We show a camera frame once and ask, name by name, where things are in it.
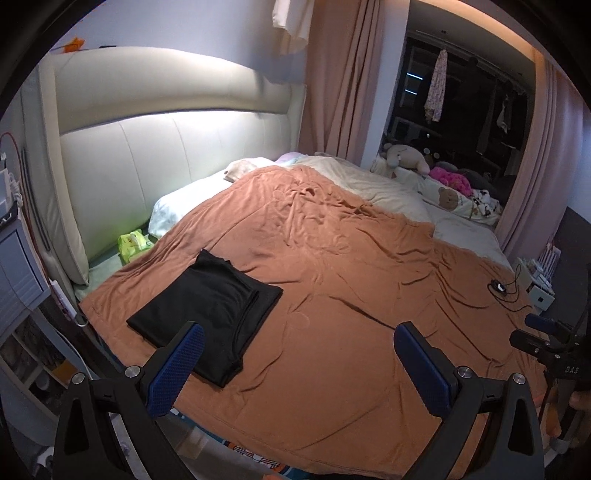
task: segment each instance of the pink curtain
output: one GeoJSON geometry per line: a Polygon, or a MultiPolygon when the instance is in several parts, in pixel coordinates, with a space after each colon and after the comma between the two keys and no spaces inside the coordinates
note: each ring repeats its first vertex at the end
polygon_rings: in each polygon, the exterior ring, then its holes
{"type": "Polygon", "coordinates": [[[316,0],[299,151],[361,162],[383,30],[380,0],[316,0]]]}
{"type": "Polygon", "coordinates": [[[537,258],[556,233],[581,155],[583,99],[535,54],[535,105],[517,180],[495,234],[511,262],[537,258]]]}

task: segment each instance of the ceiling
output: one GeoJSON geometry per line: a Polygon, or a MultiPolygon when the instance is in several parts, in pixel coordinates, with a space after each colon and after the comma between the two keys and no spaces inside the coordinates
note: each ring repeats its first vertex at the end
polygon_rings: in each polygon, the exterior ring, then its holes
{"type": "Polygon", "coordinates": [[[495,34],[465,18],[434,5],[411,0],[407,31],[423,32],[448,41],[487,60],[529,89],[535,88],[534,63],[495,34]]]}

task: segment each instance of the white cloth hanging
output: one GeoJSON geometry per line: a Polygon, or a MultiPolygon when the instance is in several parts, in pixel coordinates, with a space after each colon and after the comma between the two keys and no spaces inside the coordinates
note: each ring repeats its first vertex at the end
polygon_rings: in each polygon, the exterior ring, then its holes
{"type": "Polygon", "coordinates": [[[284,30],[280,53],[287,55],[303,50],[308,44],[314,0],[275,0],[273,27],[284,30]]]}

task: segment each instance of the black charger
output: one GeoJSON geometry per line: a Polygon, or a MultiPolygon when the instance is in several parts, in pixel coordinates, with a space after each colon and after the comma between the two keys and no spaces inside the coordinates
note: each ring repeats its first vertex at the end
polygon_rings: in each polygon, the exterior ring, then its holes
{"type": "Polygon", "coordinates": [[[506,285],[503,285],[500,281],[498,281],[497,279],[493,279],[491,280],[491,282],[489,283],[489,285],[492,287],[492,289],[495,292],[500,293],[501,295],[503,295],[504,297],[507,296],[507,287],[506,285]]]}

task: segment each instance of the brown blanket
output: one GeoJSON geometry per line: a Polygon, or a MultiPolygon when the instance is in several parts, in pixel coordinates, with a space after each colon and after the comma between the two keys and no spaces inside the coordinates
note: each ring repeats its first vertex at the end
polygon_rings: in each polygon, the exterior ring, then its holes
{"type": "MultiPolygon", "coordinates": [[[[284,294],[223,390],[192,375],[176,407],[206,429],[317,473],[403,474],[439,420],[392,347],[412,320],[456,365],[478,375],[523,372],[534,396],[542,368],[509,345],[529,309],[510,313],[487,291],[512,273],[434,240],[433,225],[373,207],[308,167],[262,168],[185,216],[81,307],[126,365],[154,348],[125,323],[202,248],[284,294]]],[[[527,303],[525,295],[513,309],[527,303]]],[[[453,475],[467,467],[479,419],[453,475]]]]}

